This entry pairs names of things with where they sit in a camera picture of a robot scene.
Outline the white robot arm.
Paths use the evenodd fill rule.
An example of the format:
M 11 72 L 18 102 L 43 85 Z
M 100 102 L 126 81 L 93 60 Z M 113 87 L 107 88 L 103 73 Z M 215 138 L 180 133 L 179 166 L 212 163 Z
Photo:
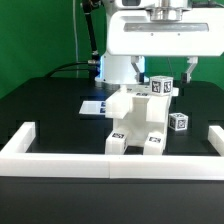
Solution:
M 101 0 L 113 56 L 186 57 L 188 83 L 200 57 L 224 54 L 224 4 L 215 0 Z

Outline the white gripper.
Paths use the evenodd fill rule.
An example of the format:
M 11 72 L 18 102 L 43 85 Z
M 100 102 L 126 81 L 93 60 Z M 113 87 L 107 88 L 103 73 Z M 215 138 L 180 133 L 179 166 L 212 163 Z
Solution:
M 220 56 L 224 52 L 224 9 L 195 8 L 183 13 L 181 21 L 151 21 L 145 10 L 122 10 L 110 20 L 107 50 L 128 55 L 136 81 L 144 82 L 141 56 L 187 56 L 182 82 L 190 82 L 198 64 L 192 56 Z

